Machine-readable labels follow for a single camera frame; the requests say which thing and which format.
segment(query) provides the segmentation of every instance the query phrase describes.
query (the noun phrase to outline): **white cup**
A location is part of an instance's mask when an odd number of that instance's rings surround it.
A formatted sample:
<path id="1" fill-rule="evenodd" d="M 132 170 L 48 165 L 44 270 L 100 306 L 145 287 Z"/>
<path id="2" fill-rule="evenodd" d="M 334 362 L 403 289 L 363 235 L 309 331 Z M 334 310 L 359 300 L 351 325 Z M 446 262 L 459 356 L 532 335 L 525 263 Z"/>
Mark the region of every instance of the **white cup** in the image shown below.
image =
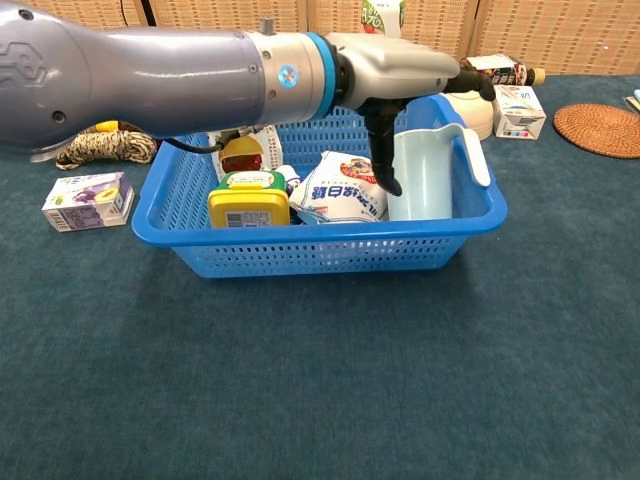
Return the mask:
<path id="1" fill-rule="evenodd" d="M 451 123 L 431 130 L 408 130 L 394 138 L 395 177 L 402 195 L 387 195 L 389 220 L 441 220 L 452 218 L 451 161 L 453 140 L 462 139 L 471 176 L 478 185 L 491 183 L 478 134 Z"/>

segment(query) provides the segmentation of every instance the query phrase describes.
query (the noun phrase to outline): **white bag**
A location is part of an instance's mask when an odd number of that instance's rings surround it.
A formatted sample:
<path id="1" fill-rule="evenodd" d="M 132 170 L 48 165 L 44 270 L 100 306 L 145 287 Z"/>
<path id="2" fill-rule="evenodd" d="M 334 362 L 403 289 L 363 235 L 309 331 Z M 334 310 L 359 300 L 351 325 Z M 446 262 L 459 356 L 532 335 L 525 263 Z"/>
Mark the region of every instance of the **white bag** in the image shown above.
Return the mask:
<path id="1" fill-rule="evenodd" d="M 376 183 L 371 161 L 324 152 L 320 164 L 289 199 L 304 223 L 378 222 L 387 218 L 387 196 Z"/>

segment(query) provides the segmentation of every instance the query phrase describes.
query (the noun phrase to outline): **red label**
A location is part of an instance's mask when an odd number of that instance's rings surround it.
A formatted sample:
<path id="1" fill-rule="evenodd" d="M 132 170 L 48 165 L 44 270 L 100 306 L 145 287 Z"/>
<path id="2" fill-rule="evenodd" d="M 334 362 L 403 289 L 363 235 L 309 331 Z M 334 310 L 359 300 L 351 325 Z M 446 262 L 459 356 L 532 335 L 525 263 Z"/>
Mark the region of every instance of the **red label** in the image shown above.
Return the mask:
<path id="1" fill-rule="evenodd" d="M 371 164 L 366 162 L 362 158 L 352 158 L 350 163 L 341 164 L 340 171 L 346 177 L 364 180 L 371 185 L 376 184 L 376 177 L 373 176 Z"/>
<path id="2" fill-rule="evenodd" d="M 262 166 L 262 155 L 236 155 L 223 159 L 221 163 L 225 173 L 258 171 Z"/>

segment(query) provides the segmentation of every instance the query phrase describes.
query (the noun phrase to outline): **round woven mat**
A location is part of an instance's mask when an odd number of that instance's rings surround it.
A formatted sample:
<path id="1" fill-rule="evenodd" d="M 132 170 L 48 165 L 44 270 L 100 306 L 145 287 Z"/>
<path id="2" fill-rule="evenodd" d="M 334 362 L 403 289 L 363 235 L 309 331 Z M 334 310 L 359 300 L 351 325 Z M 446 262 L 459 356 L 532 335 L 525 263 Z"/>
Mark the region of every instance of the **round woven mat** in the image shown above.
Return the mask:
<path id="1" fill-rule="evenodd" d="M 640 115 L 609 105 L 582 103 L 558 110 L 553 126 L 569 142 L 615 158 L 640 158 Z"/>

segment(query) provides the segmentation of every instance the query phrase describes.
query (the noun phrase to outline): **wicker wall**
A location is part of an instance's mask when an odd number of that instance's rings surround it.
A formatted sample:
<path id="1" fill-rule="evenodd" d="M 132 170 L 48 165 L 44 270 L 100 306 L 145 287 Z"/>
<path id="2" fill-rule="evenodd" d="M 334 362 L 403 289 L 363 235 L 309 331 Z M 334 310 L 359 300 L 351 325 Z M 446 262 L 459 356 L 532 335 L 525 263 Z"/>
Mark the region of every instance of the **wicker wall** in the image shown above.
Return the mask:
<path id="1" fill-rule="evenodd" d="M 125 25 L 120 0 L 21 0 L 21 3 L 89 27 L 115 28 Z M 124 0 L 123 6 L 129 25 L 146 25 L 138 0 Z"/>
<path id="2" fill-rule="evenodd" d="M 119 0 L 22 1 L 95 28 L 124 26 Z M 169 27 L 255 29 L 270 16 L 278 31 L 352 32 L 361 14 L 361 0 L 151 4 Z M 129 25 L 146 23 L 140 0 L 124 7 Z M 403 35 L 458 58 L 507 53 L 549 73 L 640 73 L 640 0 L 408 0 Z"/>
<path id="3" fill-rule="evenodd" d="M 321 34 L 358 31 L 362 0 L 310 0 L 309 4 L 310 30 Z M 463 57 L 477 4 L 477 0 L 409 0 L 403 36 Z"/>
<path id="4" fill-rule="evenodd" d="M 257 29 L 272 17 L 281 32 L 307 30 L 305 0 L 151 0 L 158 26 Z"/>
<path id="5" fill-rule="evenodd" d="M 549 73 L 640 73 L 640 0 L 481 0 L 471 54 Z"/>

